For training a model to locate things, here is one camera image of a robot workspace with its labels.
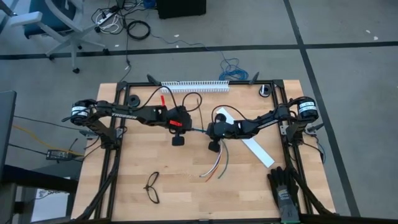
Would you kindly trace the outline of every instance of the wooden tabletop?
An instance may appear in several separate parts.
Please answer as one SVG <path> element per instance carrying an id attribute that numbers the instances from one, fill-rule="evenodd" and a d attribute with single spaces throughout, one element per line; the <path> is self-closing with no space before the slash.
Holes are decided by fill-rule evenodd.
<path id="1" fill-rule="evenodd" d="M 298 80 L 285 80 L 284 83 L 288 99 L 303 96 Z M 247 118 L 255 118 L 273 110 L 272 97 L 260 97 L 259 88 L 259 85 L 230 85 L 227 93 L 201 93 L 205 128 L 211 122 L 212 109 L 220 104 L 236 107 Z M 101 84 L 98 100 L 113 102 L 115 89 L 115 83 Z M 155 87 L 133 87 L 130 94 L 138 95 L 143 103 L 154 90 Z M 158 91 L 148 105 L 161 105 L 160 95 Z M 184 95 L 175 94 L 177 104 L 182 102 Z M 165 94 L 165 101 L 169 109 L 174 107 L 169 94 Z M 188 109 L 197 106 L 195 95 L 186 99 L 185 106 Z M 235 119 L 241 119 L 237 112 L 225 109 Z M 193 127 L 201 128 L 199 111 L 190 114 Z M 110 118 L 101 120 L 109 124 Z M 184 134 L 185 145 L 174 147 L 171 144 L 173 136 L 167 129 L 145 126 L 134 120 L 126 120 L 126 126 L 128 131 L 123 137 L 112 221 L 279 217 L 266 178 L 270 169 L 285 166 L 277 125 L 263 129 L 254 137 L 275 160 L 269 169 L 242 140 L 225 140 L 229 150 L 228 168 L 224 176 L 217 179 L 225 166 L 224 156 L 216 174 L 208 182 L 199 175 L 213 166 L 217 153 L 207 149 L 210 142 L 207 135 L 188 132 Z M 305 135 L 304 141 L 317 146 L 310 136 Z M 327 209 L 335 211 L 319 152 L 305 145 L 299 148 L 308 186 Z M 98 149 L 85 159 L 73 218 L 79 216 L 93 199 L 100 182 L 103 159 L 103 149 Z M 148 177 L 155 171 L 160 172 L 154 184 L 159 194 L 159 204 L 152 203 L 143 189 Z M 103 215 L 106 213 L 108 195 L 107 192 L 104 197 Z"/>

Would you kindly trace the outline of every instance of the white plastic strip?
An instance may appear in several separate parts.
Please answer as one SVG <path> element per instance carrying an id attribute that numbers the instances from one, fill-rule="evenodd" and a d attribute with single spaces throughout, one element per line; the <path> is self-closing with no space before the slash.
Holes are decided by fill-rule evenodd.
<path id="1" fill-rule="evenodd" d="M 163 86 L 171 89 L 172 93 L 213 93 L 229 91 L 229 81 L 184 81 L 184 82 L 162 82 Z M 168 93 L 166 88 L 160 89 L 162 93 Z"/>
<path id="2" fill-rule="evenodd" d="M 234 118 L 224 109 L 221 108 L 217 111 L 217 113 L 222 113 L 226 116 L 226 122 L 229 124 L 234 123 Z M 253 139 L 242 139 L 243 143 L 247 145 L 247 147 L 254 153 L 254 155 L 259 158 L 259 160 L 269 168 L 275 162 L 271 156 Z"/>

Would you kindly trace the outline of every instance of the blue cable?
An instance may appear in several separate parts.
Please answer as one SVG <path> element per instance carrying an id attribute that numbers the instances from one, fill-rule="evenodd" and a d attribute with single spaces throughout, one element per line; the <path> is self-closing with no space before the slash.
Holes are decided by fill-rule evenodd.
<path id="1" fill-rule="evenodd" d="M 238 67 L 238 65 L 239 65 L 238 58 L 225 58 L 224 53 L 220 50 L 210 50 L 203 43 L 190 44 L 184 40 L 176 40 L 173 42 L 169 42 L 169 41 L 165 40 L 163 37 L 156 36 L 153 33 L 150 33 L 150 35 L 155 38 L 158 38 L 160 40 L 163 40 L 164 42 L 166 42 L 168 44 L 176 44 L 178 42 L 183 42 L 184 44 L 187 44 L 189 46 L 194 46 L 194 45 L 204 46 L 204 48 L 206 50 L 208 50 L 209 52 L 220 52 L 221 55 L 223 56 L 223 60 L 220 62 L 220 67 L 221 67 L 222 72 L 218 77 L 219 80 L 247 80 L 249 78 L 249 74 L 247 73 L 247 71 Z"/>

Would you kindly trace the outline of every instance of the yellow cable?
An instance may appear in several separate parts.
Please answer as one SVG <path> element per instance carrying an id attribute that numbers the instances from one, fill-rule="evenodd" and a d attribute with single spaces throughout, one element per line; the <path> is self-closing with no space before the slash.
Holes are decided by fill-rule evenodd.
<path id="1" fill-rule="evenodd" d="M 73 151 L 69 151 L 68 149 L 59 149 L 57 147 L 50 146 L 49 144 L 47 144 L 47 143 L 43 142 L 42 140 L 40 140 L 32 131 L 29 131 L 29 130 L 27 130 L 25 128 L 22 128 L 22 127 L 19 127 L 19 126 L 16 126 L 16 125 L 12 125 L 12 127 L 28 133 L 33 139 L 35 139 L 36 141 L 38 141 L 39 143 L 43 144 L 44 146 L 46 146 L 49 149 L 54 149 L 54 150 L 58 150 L 58 151 L 68 152 L 68 153 L 76 155 L 76 156 L 84 156 L 83 154 L 80 154 L 80 153 L 77 153 L 77 152 L 73 152 Z"/>

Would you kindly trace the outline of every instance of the glove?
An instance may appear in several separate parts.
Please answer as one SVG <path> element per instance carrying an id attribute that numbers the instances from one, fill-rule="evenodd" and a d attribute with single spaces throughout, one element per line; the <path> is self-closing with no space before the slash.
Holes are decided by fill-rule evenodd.
<path id="1" fill-rule="evenodd" d="M 289 175 L 288 170 L 281 167 L 271 170 L 267 175 L 272 196 L 276 205 L 279 207 L 281 223 L 300 223 L 299 212 L 297 210 L 299 187 Z"/>

